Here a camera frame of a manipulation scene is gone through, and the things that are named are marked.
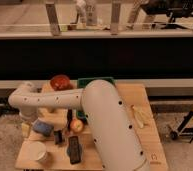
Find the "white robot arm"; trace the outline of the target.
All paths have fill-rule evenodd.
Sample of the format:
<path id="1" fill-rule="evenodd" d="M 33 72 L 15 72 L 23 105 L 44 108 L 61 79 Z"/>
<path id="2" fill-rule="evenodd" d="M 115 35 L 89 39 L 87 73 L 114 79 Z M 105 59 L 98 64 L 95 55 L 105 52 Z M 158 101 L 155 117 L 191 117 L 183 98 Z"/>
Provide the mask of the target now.
<path id="1" fill-rule="evenodd" d="M 84 88 L 38 93 L 22 83 L 8 98 L 26 120 L 38 107 L 82 110 L 86 115 L 104 171 L 150 171 L 150 164 L 117 88 L 94 80 Z"/>

